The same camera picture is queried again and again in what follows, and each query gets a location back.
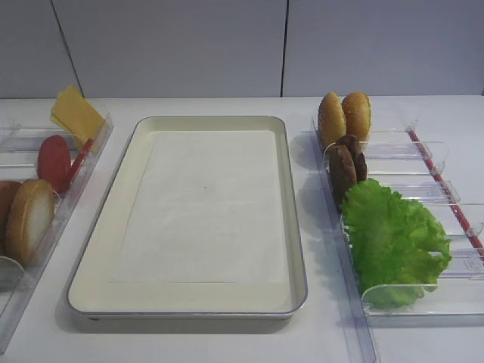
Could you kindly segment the brown bottom bun slice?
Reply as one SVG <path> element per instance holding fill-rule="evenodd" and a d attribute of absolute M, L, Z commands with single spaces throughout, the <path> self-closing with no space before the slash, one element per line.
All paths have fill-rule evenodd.
<path fill-rule="evenodd" d="M 5 255 L 5 231 L 11 204 L 21 183 L 18 181 L 0 182 L 0 246 L 1 255 Z"/>

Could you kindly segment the red tomato slice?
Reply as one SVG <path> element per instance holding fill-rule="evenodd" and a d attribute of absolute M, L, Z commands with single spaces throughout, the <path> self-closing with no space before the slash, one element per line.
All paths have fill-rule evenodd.
<path fill-rule="evenodd" d="M 57 193 L 62 194 L 70 167 L 70 153 L 64 138 L 59 135 L 46 138 L 38 153 L 37 175 L 39 179 L 49 182 Z"/>

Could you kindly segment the left clear acrylic rack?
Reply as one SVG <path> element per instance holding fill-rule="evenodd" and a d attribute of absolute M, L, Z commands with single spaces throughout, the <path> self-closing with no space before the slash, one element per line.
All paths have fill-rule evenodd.
<path fill-rule="evenodd" d="M 91 177 L 113 130 L 110 112 L 99 100 L 90 104 L 105 118 L 94 144 L 84 159 L 70 188 L 55 196 L 54 218 L 37 245 L 36 252 L 23 267 L 11 257 L 1 257 L 1 351 L 6 352 L 11 338 L 33 295 L 46 265 L 58 244 L 76 204 Z M 3 99 L 1 101 L 1 178 L 24 182 L 37 176 L 37 159 L 42 142 L 59 135 L 67 143 L 71 162 L 78 156 L 74 137 L 50 120 L 51 99 Z"/>

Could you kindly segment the red rod rack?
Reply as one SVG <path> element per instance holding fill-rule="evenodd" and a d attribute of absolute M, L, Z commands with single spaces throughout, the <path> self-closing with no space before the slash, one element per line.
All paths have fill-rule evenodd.
<path fill-rule="evenodd" d="M 76 159 L 74 160 L 65 179 L 64 187 L 66 190 L 69 189 L 71 184 L 73 183 L 74 178 L 76 177 L 84 159 L 86 158 L 93 144 L 94 144 L 94 140 L 89 138 L 84 144 L 84 146 L 82 147 Z"/>
<path fill-rule="evenodd" d="M 411 141 L 415 144 L 415 146 L 419 150 L 420 155 L 422 156 L 423 162 L 425 163 L 428 171 L 433 177 L 433 180 L 440 186 L 443 194 L 447 199 L 449 208 L 451 209 L 452 213 L 457 219 L 463 232 L 467 236 L 467 239 L 469 240 L 470 244 L 472 245 L 473 248 L 480 250 L 479 255 L 483 256 L 483 245 L 480 239 L 477 237 L 477 235 L 471 228 L 467 217 L 464 215 L 464 212 L 459 207 L 458 202 L 453 197 L 453 194 L 449 189 L 449 186 L 444 182 L 440 172 L 437 170 L 437 167 L 434 164 L 432 157 L 430 156 L 430 153 L 424 147 L 423 142 L 418 138 L 416 132 L 411 127 L 408 127 L 406 129 L 406 132 L 408 134 L 408 137 L 411 139 Z"/>

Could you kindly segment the right clear acrylic rack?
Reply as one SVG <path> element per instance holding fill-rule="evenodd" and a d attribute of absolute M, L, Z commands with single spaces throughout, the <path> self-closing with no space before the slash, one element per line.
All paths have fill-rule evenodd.
<path fill-rule="evenodd" d="M 332 196 L 329 158 L 321 143 L 317 120 L 312 120 L 312 144 L 318 174 L 346 283 L 346 302 L 343 306 L 349 326 L 355 329 L 364 362 L 377 360 L 371 336 L 374 327 L 467 325 L 483 322 L 483 256 L 479 255 L 480 250 L 470 244 L 440 186 L 433 180 L 419 150 L 408 137 L 406 129 L 411 127 L 415 131 L 416 125 L 416 122 L 410 122 L 394 129 L 376 129 L 370 134 L 368 141 L 361 146 L 368 165 L 368 175 L 383 186 L 399 192 L 404 199 L 421 202 L 433 214 L 450 240 L 452 260 L 438 277 L 434 291 L 425 292 L 423 297 L 408 306 L 376 309 L 360 291 L 358 275 L 352 262 L 352 245 L 344 230 L 343 217 L 337 211 Z M 447 145 L 441 141 L 422 142 L 483 245 L 483 205 L 461 202 L 452 183 L 443 177 L 448 156 Z"/>

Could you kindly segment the red rod right rack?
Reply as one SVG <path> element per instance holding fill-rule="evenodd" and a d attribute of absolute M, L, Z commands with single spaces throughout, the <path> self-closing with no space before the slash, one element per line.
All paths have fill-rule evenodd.
<path fill-rule="evenodd" d="M 411 141 L 415 144 L 415 146 L 419 150 L 420 155 L 422 156 L 423 162 L 425 163 L 428 171 L 433 177 L 433 180 L 440 186 L 443 194 L 447 199 L 449 208 L 451 209 L 452 213 L 457 219 L 463 232 L 467 236 L 467 239 L 469 240 L 470 244 L 472 245 L 473 248 L 480 250 L 479 255 L 483 256 L 483 245 L 480 239 L 477 237 L 477 235 L 471 228 L 467 217 L 464 215 L 464 212 L 459 207 L 458 202 L 453 197 L 453 194 L 449 189 L 449 186 L 444 182 L 440 172 L 437 170 L 437 167 L 434 164 L 432 157 L 430 156 L 430 153 L 424 147 L 423 142 L 418 138 L 416 132 L 411 127 L 408 127 L 406 129 L 406 132 L 408 134 L 408 137 L 411 139 Z"/>

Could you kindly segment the red rod left rack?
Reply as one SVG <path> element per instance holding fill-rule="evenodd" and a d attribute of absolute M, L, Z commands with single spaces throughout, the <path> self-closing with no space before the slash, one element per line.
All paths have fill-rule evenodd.
<path fill-rule="evenodd" d="M 73 183 L 74 178 L 76 177 L 84 159 L 86 158 L 93 144 L 94 144 L 94 140 L 89 138 L 84 144 L 84 146 L 82 147 L 76 159 L 74 160 L 65 179 L 64 187 L 66 190 L 69 189 L 71 184 Z"/>

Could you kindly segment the rear brown meat patty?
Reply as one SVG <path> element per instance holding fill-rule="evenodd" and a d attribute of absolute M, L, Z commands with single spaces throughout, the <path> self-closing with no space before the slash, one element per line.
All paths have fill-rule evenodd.
<path fill-rule="evenodd" d="M 358 182 L 363 182 L 368 177 L 367 163 L 361 151 L 360 142 L 355 135 L 346 134 L 336 141 L 336 145 L 344 145 L 351 154 Z"/>

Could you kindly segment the green lettuce leaf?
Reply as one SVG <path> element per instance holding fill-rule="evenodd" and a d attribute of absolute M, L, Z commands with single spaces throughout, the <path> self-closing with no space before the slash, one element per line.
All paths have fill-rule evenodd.
<path fill-rule="evenodd" d="M 342 213 L 360 291 L 374 308 L 408 306 L 436 289 L 450 240 L 421 202 L 370 178 L 346 192 Z"/>

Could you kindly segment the sesame top bun right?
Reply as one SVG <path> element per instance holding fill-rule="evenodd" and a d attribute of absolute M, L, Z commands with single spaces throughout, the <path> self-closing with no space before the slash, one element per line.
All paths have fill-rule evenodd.
<path fill-rule="evenodd" d="M 371 129 L 371 103 L 363 92 L 348 94 L 342 101 L 346 117 L 346 133 L 359 141 L 367 141 Z"/>

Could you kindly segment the brown meat patty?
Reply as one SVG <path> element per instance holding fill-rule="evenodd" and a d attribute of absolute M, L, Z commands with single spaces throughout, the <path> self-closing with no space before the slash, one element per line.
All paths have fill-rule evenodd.
<path fill-rule="evenodd" d="M 368 177 L 367 163 L 361 151 L 360 142 L 355 135 L 346 134 L 336 141 L 336 145 L 344 145 L 351 154 L 358 182 L 363 182 Z"/>
<path fill-rule="evenodd" d="M 333 197 L 337 209 L 346 200 L 346 192 L 357 184 L 357 174 L 352 155 L 345 145 L 333 145 L 328 150 L 329 172 Z"/>

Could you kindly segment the yellow cheese slices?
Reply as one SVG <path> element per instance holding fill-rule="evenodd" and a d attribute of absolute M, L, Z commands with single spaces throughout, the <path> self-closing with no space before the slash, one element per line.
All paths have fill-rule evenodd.
<path fill-rule="evenodd" d="M 57 94 L 57 99 L 51 109 L 50 120 L 74 137 L 79 150 L 83 148 L 87 140 L 96 139 L 105 122 L 105 118 L 73 85 L 69 85 Z"/>

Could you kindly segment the clear acrylic rack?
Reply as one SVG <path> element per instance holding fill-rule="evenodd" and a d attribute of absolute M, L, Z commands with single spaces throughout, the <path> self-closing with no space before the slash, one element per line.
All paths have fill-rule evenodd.
<path fill-rule="evenodd" d="M 70 188 L 55 196 L 54 218 L 37 245 L 36 252 L 23 267 L 11 257 L 1 257 L 1 351 L 6 352 L 11 338 L 33 295 L 46 265 L 58 244 L 76 204 L 91 177 L 113 130 L 110 112 L 99 100 L 90 104 L 105 118 L 94 144 L 84 159 Z M 42 142 L 59 135 L 67 143 L 71 162 L 78 156 L 74 137 L 50 120 L 51 99 L 3 99 L 1 101 L 1 178 L 24 182 L 37 176 L 37 159 Z"/>
<path fill-rule="evenodd" d="M 358 275 L 352 262 L 352 245 L 344 230 L 343 217 L 337 211 L 332 196 L 329 158 L 321 143 L 317 120 L 312 120 L 312 144 L 318 174 L 346 283 L 346 302 L 343 306 L 349 326 L 355 329 L 364 362 L 377 360 L 371 336 L 374 327 L 467 325 L 483 322 L 483 256 L 479 255 L 480 250 L 470 244 L 440 186 L 433 180 L 419 150 L 408 137 L 406 129 L 411 127 L 415 131 L 416 125 L 416 122 L 410 122 L 394 129 L 376 129 L 370 134 L 368 141 L 361 146 L 368 165 L 368 175 L 383 186 L 399 192 L 404 199 L 421 202 L 433 214 L 450 240 L 452 260 L 438 277 L 434 291 L 425 292 L 423 297 L 408 306 L 376 309 L 360 291 Z M 452 183 L 443 177 L 448 156 L 447 145 L 441 141 L 422 142 L 483 245 L 483 205 L 461 202 Z"/>

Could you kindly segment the cream metal baking tray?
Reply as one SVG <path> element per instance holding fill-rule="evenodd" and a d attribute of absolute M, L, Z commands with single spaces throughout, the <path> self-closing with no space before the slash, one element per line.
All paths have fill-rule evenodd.
<path fill-rule="evenodd" d="M 138 187 L 160 132 L 269 131 L 275 136 L 284 228 L 281 283 L 116 282 L 112 275 Z M 91 318 L 287 318 L 308 294 L 287 132 L 274 116 L 152 116 L 136 125 L 67 292 Z"/>

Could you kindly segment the front brown meat patty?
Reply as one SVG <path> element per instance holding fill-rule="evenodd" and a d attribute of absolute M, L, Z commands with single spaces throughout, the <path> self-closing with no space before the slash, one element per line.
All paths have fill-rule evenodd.
<path fill-rule="evenodd" d="M 346 200 L 346 192 L 357 184 L 357 174 L 352 155 L 345 145 L 333 145 L 328 150 L 329 172 L 333 197 L 337 209 Z"/>

